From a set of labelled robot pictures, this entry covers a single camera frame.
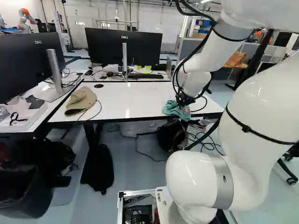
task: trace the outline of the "grey floor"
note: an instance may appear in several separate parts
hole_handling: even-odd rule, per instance
[[[210,97],[222,107],[232,97],[233,91],[225,85],[212,84]],[[135,136],[136,133],[154,131],[165,121],[145,121],[120,123],[124,135]],[[87,185],[79,184],[83,162],[87,153],[87,141],[84,130],[76,127],[66,136],[64,142],[70,145],[78,154],[76,162],[80,170],[72,173],[73,180],[67,189],[54,192],[51,207],[47,213],[37,220],[10,219],[0,216],[0,224],[115,224],[117,219],[117,192],[121,190],[150,189],[165,185],[165,162],[153,162],[135,152],[135,140],[121,137],[119,132],[108,133],[113,124],[105,124],[101,142],[111,150],[114,160],[115,181],[105,196],[94,192]],[[63,130],[52,130],[51,140],[58,140]],[[217,132],[212,134],[219,143]],[[154,135],[141,136],[138,149],[150,154],[155,159],[166,158],[159,149]],[[216,151],[205,151],[207,154],[217,154]],[[299,160],[294,159],[288,166],[299,175]],[[235,218],[242,224],[281,224],[298,223],[299,214],[299,184],[289,186],[285,180],[288,176],[275,165],[270,176],[269,195],[257,209],[246,212],[234,212]]]

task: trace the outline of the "white box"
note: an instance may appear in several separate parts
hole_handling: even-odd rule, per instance
[[[24,132],[28,130],[34,122],[36,122],[37,119],[48,109],[48,105],[45,102],[39,109],[28,109],[24,108],[24,102],[18,103],[17,105],[2,105],[5,106],[10,113],[10,115],[13,112],[19,113],[19,119],[28,119],[26,122],[18,122],[15,125],[10,126],[9,123],[11,121],[10,116],[5,118],[3,121],[0,122],[0,133],[10,133],[10,132]]]

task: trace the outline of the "dell monitor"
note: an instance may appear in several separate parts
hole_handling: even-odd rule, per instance
[[[47,49],[56,51],[61,73],[65,61],[58,33],[0,35],[0,103],[52,76]]]
[[[159,64],[162,34],[85,28],[92,63],[122,64],[122,43],[127,43],[128,65]]]

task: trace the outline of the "green object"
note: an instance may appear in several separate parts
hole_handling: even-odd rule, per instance
[[[179,107],[176,101],[168,100],[162,112],[166,115],[177,115],[184,121],[191,119],[191,110],[189,106]]]

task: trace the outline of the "black pouch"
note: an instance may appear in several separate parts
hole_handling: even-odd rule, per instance
[[[179,119],[172,120],[157,129],[160,147],[168,152],[183,150],[188,143],[188,133]]]

